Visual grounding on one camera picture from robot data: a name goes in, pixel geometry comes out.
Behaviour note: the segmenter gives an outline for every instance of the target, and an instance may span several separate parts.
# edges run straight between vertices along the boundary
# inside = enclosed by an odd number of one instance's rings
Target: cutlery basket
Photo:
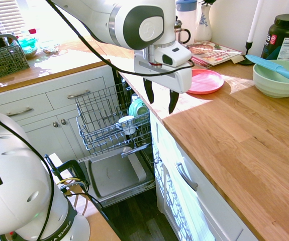
[[[13,44],[0,48],[0,78],[28,69],[29,64],[17,38],[11,34],[1,34],[0,38],[11,38]]]

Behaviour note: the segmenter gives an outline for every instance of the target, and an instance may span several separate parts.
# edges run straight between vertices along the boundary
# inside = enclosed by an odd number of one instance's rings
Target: magazine
[[[228,60],[234,63],[244,60],[242,52],[209,41],[197,42],[188,48],[192,52],[191,60],[202,68],[210,68]]]

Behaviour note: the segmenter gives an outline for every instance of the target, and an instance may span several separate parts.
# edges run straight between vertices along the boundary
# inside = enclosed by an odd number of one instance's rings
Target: white vase
[[[198,21],[196,31],[195,31],[195,42],[198,41],[210,41],[212,37],[212,30],[210,26],[210,20],[209,20],[209,11],[210,11],[210,5],[201,6],[201,17]]]

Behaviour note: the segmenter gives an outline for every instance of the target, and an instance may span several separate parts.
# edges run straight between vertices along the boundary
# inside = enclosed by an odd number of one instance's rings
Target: wire dish rack
[[[129,115],[131,105],[122,84],[83,95],[75,102],[79,135],[91,155],[130,145],[133,146],[131,153],[134,153],[151,145],[149,112],[119,122]]]

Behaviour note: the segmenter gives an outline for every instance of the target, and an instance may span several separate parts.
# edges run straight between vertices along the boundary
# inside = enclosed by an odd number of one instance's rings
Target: pink plate
[[[187,93],[210,94],[223,86],[224,80],[221,75],[208,69],[193,69],[192,84]]]

